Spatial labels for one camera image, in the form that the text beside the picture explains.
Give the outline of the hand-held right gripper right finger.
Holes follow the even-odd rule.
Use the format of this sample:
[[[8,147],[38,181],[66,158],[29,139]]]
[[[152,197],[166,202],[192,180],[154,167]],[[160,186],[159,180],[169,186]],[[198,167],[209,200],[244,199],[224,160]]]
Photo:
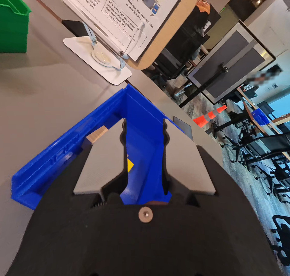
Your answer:
[[[163,120],[164,149],[162,187],[164,194],[214,195],[216,189],[197,145],[170,120]]]

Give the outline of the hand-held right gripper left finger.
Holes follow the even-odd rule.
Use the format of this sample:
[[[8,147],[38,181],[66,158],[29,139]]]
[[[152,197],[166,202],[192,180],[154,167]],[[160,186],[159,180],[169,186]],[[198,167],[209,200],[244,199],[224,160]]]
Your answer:
[[[128,185],[126,119],[119,120],[93,145],[74,188],[75,195],[121,195]]]

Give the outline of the blue plastic bin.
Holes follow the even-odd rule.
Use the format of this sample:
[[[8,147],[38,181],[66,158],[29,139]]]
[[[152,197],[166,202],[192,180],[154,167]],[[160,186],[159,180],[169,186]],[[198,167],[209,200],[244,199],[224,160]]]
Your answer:
[[[32,210],[60,173],[87,147],[86,136],[101,126],[127,122],[126,150],[134,164],[121,194],[124,204],[168,202],[161,183],[163,119],[169,119],[130,85],[121,89],[34,157],[11,180],[11,198]]]

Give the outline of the large wooden cube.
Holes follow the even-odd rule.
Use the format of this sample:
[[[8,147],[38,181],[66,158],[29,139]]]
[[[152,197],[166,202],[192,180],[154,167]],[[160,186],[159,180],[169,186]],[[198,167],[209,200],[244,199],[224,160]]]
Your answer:
[[[105,126],[101,126],[94,132],[90,133],[88,136],[85,138],[85,142],[87,144],[94,144],[101,136],[103,136],[108,129]]]

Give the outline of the green plastic bin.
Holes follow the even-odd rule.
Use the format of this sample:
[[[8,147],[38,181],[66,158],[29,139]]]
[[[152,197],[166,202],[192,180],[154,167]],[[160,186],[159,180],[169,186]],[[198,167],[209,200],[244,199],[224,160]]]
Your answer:
[[[26,53],[30,13],[23,0],[0,0],[1,53]]]

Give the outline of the orange traffic cone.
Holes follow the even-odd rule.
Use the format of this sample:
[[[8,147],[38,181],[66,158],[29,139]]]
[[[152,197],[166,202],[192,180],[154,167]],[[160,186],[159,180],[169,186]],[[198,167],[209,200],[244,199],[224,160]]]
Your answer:
[[[217,117],[220,113],[227,109],[226,105],[223,105],[216,110],[213,110],[205,115],[202,115],[198,118],[193,119],[193,121],[200,127],[204,127],[207,123],[209,123],[212,119]]]

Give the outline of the black rolling chairs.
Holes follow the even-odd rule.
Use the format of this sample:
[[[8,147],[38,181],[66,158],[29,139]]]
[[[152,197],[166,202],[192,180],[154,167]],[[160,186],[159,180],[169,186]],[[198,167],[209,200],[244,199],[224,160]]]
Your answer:
[[[230,147],[233,151],[236,151],[236,158],[234,162],[243,164],[248,170],[250,166],[258,168],[260,174],[264,177],[256,177],[256,180],[264,179],[269,182],[269,192],[267,195],[275,195],[280,202],[289,204],[289,200],[285,200],[285,197],[289,198],[289,172],[286,172],[287,167],[284,169],[278,164],[274,158],[282,156],[283,153],[289,153],[290,149],[290,137],[288,133],[275,134],[270,136],[253,137],[250,133],[247,133],[245,129],[241,129],[240,132],[243,137],[239,142],[235,142],[228,136],[224,136],[223,140],[228,140],[230,144],[222,144],[221,147]],[[274,170],[270,174],[265,172],[258,165],[254,165],[256,162],[262,162],[265,160],[272,160]]]

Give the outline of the small blue bin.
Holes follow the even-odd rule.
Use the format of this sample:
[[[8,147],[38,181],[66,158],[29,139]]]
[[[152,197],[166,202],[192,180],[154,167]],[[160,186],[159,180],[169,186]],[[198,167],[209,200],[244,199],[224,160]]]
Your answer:
[[[265,126],[270,123],[270,119],[267,117],[267,115],[260,109],[255,109],[251,112],[251,115],[253,119],[260,125]]]

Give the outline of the grey folding tables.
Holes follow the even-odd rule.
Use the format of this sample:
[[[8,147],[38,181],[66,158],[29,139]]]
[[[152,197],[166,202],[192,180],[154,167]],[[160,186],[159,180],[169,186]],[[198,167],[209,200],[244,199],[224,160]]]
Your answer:
[[[274,54],[239,20],[188,74],[197,89],[179,108],[201,93],[216,104],[245,82],[249,73],[261,71],[275,60]]]

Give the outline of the white stand base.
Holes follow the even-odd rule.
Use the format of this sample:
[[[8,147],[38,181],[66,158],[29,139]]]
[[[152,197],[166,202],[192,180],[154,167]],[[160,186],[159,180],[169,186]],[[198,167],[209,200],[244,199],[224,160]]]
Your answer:
[[[89,36],[63,39],[63,43],[110,84],[118,86],[131,77],[131,70],[99,42]]]

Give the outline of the instruction board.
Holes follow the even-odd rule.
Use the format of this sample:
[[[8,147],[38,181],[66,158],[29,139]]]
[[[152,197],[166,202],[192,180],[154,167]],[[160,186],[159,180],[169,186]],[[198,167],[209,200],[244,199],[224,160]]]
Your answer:
[[[197,0],[61,0],[126,63],[149,67]]]

